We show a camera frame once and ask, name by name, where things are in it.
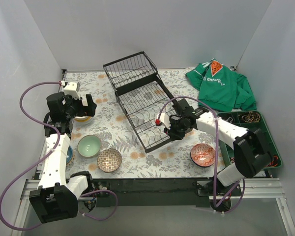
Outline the cream ceramic bowl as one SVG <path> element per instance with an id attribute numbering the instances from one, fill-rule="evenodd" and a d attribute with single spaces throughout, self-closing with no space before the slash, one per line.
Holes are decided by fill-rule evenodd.
<path id="1" fill-rule="evenodd" d="M 89 116 L 75 117 L 74 120 L 76 122 L 86 123 L 86 122 L 89 122 L 91 120 L 91 117 L 89 117 Z"/>

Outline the mint green bowl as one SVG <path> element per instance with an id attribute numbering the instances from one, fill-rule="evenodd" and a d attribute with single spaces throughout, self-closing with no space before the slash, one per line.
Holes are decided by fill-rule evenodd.
<path id="1" fill-rule="evenodd" d="M 101 140 L 95 135 L 84 136 L 77 145 L 78 153 L 85 158 L 96 156 L 101 149 Z"/>

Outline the black wire dish rack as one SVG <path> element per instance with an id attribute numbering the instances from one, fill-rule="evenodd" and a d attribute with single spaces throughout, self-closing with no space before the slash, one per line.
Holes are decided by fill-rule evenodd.
<path id="1" fill-rule="evenodd" d="M 145 152 L 149 153 L 170 142 L 162 126 L 155 125 L 155 116 L 164 112 L 177 114 L 174 96 L 161 80 L 156 65 L 142 51 L 103 65 L 122 108 Z"/>

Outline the brown patterned bowl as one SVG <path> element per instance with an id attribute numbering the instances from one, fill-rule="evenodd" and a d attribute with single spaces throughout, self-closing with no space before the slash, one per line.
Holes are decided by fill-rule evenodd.
<path id="1" fill-rule="evenodd" d="M 99 169 L 106 173 L 116 171 L 122 163 L 122 155 L 121 153 L 112 148 L 108 148 L 103 150 L 97 159 L 97 165 Z"/>

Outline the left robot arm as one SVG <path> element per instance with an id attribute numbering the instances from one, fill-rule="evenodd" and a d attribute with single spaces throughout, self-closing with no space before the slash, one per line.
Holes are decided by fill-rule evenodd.
<path id="1" fill-rule="evenodd" d="M 76 217 L 79 197 L 91 196 L 95 190 L 88 171 L 66 178 L 66 159 L 73 118 L 94 116 L 97 105 L 90 94 L 86 95 L 86 105 L 82 98 L 75 99 L 64 92 L 51 94 L 46 100 L 49 112 L 44 118 L 44 129 L 46 151 L 50 155 L 44 160 L 38 188 L 29 194 L 30 203 L 41 223 Z"/>

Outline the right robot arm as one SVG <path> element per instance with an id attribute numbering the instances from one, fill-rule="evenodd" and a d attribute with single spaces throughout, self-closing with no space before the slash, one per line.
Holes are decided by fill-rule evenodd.
<path id="1" fill-rule="evenodd" d="M 213 135 L 234 151 L 234 163 L 215 171 L 211 185 L 214 195 L 224 195 L 233 190 L 239 181 L 252 178 L 274 161 L 268 141 L 259 128 L 244 128 L 219 117 L 209 106 L 194 109 L 180 97 L 175 106 L 176 115 L 160 111 L 155 117 L 157 126 L 164 126 L 164 133 L 171 141 L 182 140 L 188 129 Z"/>

